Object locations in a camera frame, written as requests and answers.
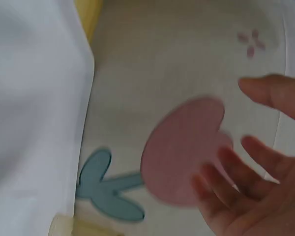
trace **small pink flower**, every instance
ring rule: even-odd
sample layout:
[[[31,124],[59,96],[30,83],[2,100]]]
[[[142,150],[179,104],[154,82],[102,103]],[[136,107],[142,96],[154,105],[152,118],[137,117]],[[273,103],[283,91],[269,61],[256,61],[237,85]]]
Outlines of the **small pink flower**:
[[[253,58],[253,56],[255,55],[255,47],[262,51],[266,49],[266,45],[263,42],[261,42],[258,38],[259,31],[257,29],[252,30],[251,37],[242,32],[237,33],[238,41],[240,43],[248,44],[247,57],[250,59]]]

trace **white fabric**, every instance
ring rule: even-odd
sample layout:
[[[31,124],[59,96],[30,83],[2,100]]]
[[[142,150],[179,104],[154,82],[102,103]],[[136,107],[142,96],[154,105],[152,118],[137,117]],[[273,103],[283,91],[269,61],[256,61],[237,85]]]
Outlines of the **white fabric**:
[[[266,50],[248,59],[236,35],[254,28]],[[295,154],[295,122],[254,104],[237,87],[241,76],[295,76],[295,0],[110,0],[95,36],[96,83],[80,168],[104,146],[112,151],[107,176],[138,171],[148,136],[163,116],[206,94],[225,102],[222,128],[249,165],[256,168],[240,146],[244,134]],[[112,219],[86,200],[77,200],[76,213],[127,236],[213,235],[196,209],[167,206],[144,187],[124,195],[144,208],[142,223]]]
[[[0,236],[73,215],[92,80],[72,1],[0,0]]]

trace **pink tulip shape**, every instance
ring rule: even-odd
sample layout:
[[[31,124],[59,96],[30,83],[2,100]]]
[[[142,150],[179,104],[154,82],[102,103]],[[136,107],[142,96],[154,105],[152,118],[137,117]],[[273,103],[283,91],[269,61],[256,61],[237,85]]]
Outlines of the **pink tulip shape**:
[[[141,160],[141,174],[151,194],[170,205],[196,206],[190,179],[206,162],[213,163],[230,181],[217,159],[220,147],[233,146],[232,139],[219,130],[223,116],[220,100],[197,98],[179,106],[157,125]]]

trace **white bedding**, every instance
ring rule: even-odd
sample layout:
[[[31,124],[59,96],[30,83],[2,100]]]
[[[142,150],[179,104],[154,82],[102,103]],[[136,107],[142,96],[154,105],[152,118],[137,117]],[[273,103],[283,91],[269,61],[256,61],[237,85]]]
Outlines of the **white bedding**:
[[[96,82],[79,170],[105,147],[112,160],[104,178],[139,172],[154,127],[177,105],[203,95],[223,100],[222,129],[261,175],[240,146],[242,135],[295,155],[295,122],[252,103],[237,86],[241,76],[295,76],[295,0],[110,0],[92,48]],[[121,196],[144,210],[142,221],[112,217],[96,199],[78,199],[76,214],[127,236],[213,235],[197,209],[167,205],[144,186]]]

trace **pink flower petal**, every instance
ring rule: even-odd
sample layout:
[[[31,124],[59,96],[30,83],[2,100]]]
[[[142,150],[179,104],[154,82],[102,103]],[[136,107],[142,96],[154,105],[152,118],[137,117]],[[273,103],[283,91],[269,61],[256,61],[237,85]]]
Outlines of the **pink flower petal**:
[[[247,48],[247,57],[251,59],[251,58],[253,58],[254,54],[255,54],[254,47],[253,46],[248,46],[248,48]]]
[[[259,40],[256,40],[256,46],[263,51],[266,49],[266,45]]]
[[[258,37],[259,37],[259,31],[257,29],[252,30],[251,36],[254,39],[258,39]]]
[[[241,43],[248,43],[249,42],[249,37],[244,34],[244,33],[237,33],[237,39]]]

